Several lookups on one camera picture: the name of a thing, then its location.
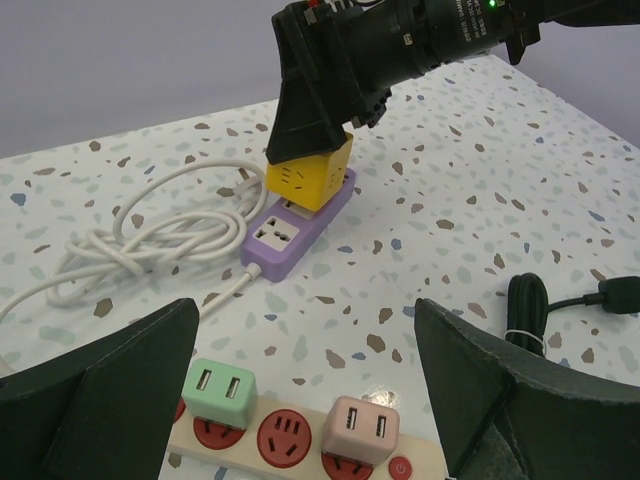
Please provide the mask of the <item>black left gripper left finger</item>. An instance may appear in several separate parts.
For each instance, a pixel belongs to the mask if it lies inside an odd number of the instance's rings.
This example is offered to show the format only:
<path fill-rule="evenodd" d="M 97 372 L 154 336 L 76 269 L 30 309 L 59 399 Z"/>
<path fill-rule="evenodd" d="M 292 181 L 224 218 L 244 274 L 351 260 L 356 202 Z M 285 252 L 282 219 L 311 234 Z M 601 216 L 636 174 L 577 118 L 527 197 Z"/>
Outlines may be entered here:
<path fill-rule="evenodd" d="M 1 380 L 4 479 L 155 479 L 199 326 L 178 299 Z"/>

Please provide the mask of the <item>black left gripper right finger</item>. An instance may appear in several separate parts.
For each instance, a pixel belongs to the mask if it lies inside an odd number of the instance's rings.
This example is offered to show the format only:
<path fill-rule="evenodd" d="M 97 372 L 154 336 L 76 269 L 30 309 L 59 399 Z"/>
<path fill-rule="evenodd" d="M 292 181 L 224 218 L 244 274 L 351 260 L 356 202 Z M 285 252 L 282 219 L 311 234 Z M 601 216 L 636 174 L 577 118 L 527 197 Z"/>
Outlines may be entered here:
<path fill-rule="evenodd" d="M 414 331 L 453 479 L 636 479 L 639 390 L 537 356 L 419 299 Z"/>

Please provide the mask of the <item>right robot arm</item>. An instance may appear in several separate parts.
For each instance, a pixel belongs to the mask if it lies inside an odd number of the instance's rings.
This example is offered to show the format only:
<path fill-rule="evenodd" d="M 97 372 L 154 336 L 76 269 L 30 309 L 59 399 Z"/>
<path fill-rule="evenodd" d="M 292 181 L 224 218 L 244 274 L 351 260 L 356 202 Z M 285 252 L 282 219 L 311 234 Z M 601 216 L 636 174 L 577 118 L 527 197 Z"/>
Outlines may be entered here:
<path fill-rule="evenodd" d="M 511 64 L 544 23 L 636 25 L 636 1 L 298 1 L 272 18 L 281 86 L 266 156 L 330 153 L 344 126 L 374 127 L 393 86 L 503 44 Z"/>

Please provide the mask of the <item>green USB charger plug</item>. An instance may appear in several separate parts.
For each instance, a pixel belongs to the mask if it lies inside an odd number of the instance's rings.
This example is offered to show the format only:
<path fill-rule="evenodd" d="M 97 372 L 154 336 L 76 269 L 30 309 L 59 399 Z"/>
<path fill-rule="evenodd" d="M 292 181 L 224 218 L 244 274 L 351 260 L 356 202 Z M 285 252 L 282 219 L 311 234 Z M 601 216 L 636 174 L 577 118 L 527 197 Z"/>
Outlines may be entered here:
<path fill-rule="evenodd" d="M 199 358 L 189 367 L 182 399 L 193 417 L 246 430 L 257 402 L 256 377 L 249 370 Z"/>

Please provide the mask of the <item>pink brown USB charger plug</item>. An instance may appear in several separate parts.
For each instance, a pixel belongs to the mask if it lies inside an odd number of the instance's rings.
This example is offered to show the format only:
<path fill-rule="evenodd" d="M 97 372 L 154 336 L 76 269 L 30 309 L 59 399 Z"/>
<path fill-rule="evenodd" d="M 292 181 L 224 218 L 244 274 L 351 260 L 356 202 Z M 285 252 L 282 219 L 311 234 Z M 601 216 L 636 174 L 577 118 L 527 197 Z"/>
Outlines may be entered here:
<path fill-rule="evenodd" d="M 376 467 L 396 450 L 399 427 L 395 409 L 340 396 L 326 416 L 321 451 Z"/>

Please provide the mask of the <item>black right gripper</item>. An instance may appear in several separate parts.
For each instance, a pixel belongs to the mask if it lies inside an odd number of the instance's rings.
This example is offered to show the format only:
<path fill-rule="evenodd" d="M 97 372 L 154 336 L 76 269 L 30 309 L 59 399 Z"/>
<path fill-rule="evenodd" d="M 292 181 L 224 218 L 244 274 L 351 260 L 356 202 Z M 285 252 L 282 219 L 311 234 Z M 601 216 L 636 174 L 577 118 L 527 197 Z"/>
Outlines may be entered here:
<path fill-rule="evenodd" d="M 278 165 L 339 149 L 343 124 L 374 126 L 394 85 L 498 44 L 500 4 L 299 1 L 272 25 L 281 85 L 266 156 Z"/>

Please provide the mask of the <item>beige power strip red sockets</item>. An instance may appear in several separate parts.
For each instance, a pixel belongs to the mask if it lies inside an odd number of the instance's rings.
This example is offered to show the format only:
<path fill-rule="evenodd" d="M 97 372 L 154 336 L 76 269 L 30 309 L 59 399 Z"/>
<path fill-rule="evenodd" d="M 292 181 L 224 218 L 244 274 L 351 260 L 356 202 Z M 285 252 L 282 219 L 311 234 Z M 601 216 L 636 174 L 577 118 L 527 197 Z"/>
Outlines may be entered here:
<path fill-rule="evenodd" d="M 183 403 L 167 450 L 193 460 L 236 469 L 260 479 L 444 479 L 439 445 L 401 434 L 383 463 L 369 466 L 321 451 L 326 415 L 260 396 L 252 423 L 233 430 L 197 419 Z"/>

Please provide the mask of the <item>yellow cube socket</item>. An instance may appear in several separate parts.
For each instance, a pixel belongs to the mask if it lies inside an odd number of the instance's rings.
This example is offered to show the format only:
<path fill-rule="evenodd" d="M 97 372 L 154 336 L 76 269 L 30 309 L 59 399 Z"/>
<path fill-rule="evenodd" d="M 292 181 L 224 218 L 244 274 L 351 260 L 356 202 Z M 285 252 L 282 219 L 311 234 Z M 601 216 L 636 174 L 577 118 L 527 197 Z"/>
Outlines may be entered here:
<path fill-rule="evenodd" d="M 321 210 L 345 181 L 353 140 L 348 132 L 346 142 L 336 151 L 268 164 L 267 190 L 306 210 Z"/>

